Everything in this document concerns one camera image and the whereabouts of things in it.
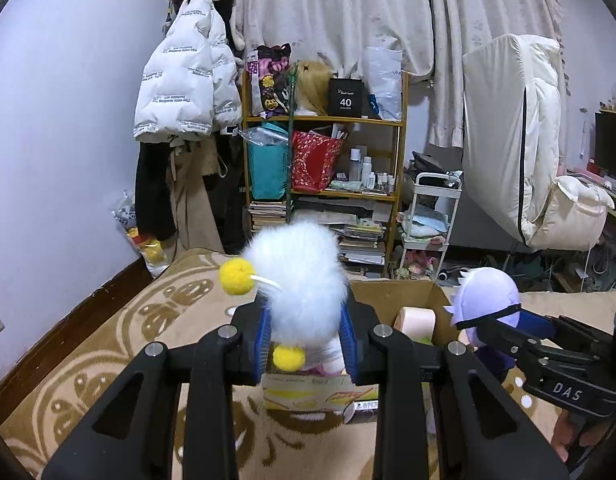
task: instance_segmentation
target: bookshelf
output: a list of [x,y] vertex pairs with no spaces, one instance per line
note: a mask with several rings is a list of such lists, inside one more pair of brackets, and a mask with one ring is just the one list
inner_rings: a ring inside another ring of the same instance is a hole
[[[291,109],[294,107],[294,87],[291,90]],[[244,72],[242,78],[242,127],[244,130],[253,126],[254,124],[262,123],[266,119],[250,115],[252,110],[252,104],[250,99],[250,77],[247,72]],[[384,128],[390,128],[392,132],[391,136],[391,149],[384,152],[377,152],[377,150],[368,150],[369,155],[375,157],[386,158],[389,160],[389,168],[391,174],[395,177],[395,189],[391,194],[383,194],[379,192],[367,191],[367,192],[349,192],[334,189],[325,189],[319,193],[312,193],[302,190],[291,189],[291,165],[292,165],[292,146],[288,144],[288,177],[286,179],[286,203],[287,211],[290,210],[290,201],[293,196],[299,195],[311,195],[324,198],[341,198],[341,199],[361,199],[361,200],[375,200],[378,202],[390,203],[392,207],[390,209],[390,218],[386,225],[386,238],[384,243],[386,244],[386,252],[384,253],[384,265],[382,268],[382,275],[386,276],[388,271],[389,259],[394,247],[394,240],[397,232],[396,217],[399,211],[399,196],[402,190],[403,183],[403,157],[405,153],[406,144],[406,120],[408,115],[408,73],[402,73],[402,120],[401,121],[383,121],[378,119],[369,118],[354,118],[354,117],[334,117],[334,116],[298,116],[291,114],[290,116],[274,116],[269,118],[270,121],[278,121],[289,125],[288,130],[292,132],[296,129],[295,123],[302,124],[304,128],[310,129],[310,123],[361,123],[372,124],[374,126],[382,126]],[[250,193],[250,170],[248,164],[248,149],[246,147],[246,140],[244,140],[244,173],[245,173],[245,186],[246,186],[246,206],[250,209],[252,203],[252,195]],[[286,213],[286,221],[290,221],[290,215]],[[252,232],[253,222],[252,215],[248,215],[249,227]]]

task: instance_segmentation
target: white puffer jacket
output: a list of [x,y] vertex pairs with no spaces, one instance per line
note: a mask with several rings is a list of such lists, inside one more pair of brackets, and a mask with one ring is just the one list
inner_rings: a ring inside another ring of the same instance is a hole
[[216,1],[184,0],[150,56],[134,113],[136,140],[177,146],[240,122],[237,66]]

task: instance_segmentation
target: rolling cart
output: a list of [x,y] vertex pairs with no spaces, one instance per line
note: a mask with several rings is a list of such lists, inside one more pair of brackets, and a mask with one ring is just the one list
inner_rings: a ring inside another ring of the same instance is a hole
[[[444,182],[457,181],[459,182],[459,187],[456,189],[453,189],[453,188],[445,187],[445,186],[424,186],[423,184],[420,184],[421,179],[426,178],[426,177],[438,178],[438,179],[443,180]],[[403,184],[405,187],[407,187],[409,190],[412,191],[413,196],[412,196],[412,203],[410,204],[410,207],[408,208],[408,211],[406,212],[406,218],[404,222],[404,225],[407,228],[407,230],[404,233],[402,233],[403,253],[402,253],[402,259],[399,263],[399,268],[400,269],[403,268],[403,263],[406,259],[406,251],[408,250],[437,251],[441,253],[441,258],[439,259],[439,263],[437,264],[437,269],[435,269],[435,273],[434,273],[434,282],[436,282],[437,277],[439,275],[439,271],[441,269],[441,265],[444,263],[444,258],[446,257],[446,251],[448,250],[448,247],[450,246],[448,242],[450,241],[450,235],[452,234],[452,231],[453,231],[454,217],[456,216],[456,213],[457,213],[457,205],[459,204],[459,199],[462,195],[462,182],[458,177],[454,175],[448,175],[448,174],[443,174],[443,173],[419,173],[415,180],[413,180],[413,178],[409,174],[404,175]],[[440,197],[446,197],[446,198],[450,198],[454,200],[453,213],[450,218],[450,225],[448,226],[448,232],[446,233],[446,236],[445,236],[446,241],[443,244],[431,244],[429,242],[421,242],[410,236],[410,229],[412,227],[412,216],[414,214],[414,209],[417,203],[418,195],[440,196]]]

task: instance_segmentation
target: yellow ball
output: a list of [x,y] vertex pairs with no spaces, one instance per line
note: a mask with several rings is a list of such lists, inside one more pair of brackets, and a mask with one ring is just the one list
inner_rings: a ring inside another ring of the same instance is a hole
[[302,348],[278,346],[272,352],[272,362],[284,372],[296,372],[306,362],[306,352]]
[[250,277],[254,273],[255,269],[248,260],[233,258],[219,267],[219,282],[228,294],[240,296],[250,292],[255,285]]

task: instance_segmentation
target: white fluffy plush toy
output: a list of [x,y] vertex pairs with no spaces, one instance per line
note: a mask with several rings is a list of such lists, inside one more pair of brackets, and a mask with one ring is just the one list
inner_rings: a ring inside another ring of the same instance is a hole
[[[271,313],[271,340],[279,344],[273,354],[277,368],[341,373],[341,348],[337,352],[333,346],[338,346],[347,279],[337,239],[328,228],[298,222],[264,229],[241,258],[220,267],[219,279],[229,294],[245,294],[258,283]],[[315,355],[326,355],[328,364],[324,367]]]

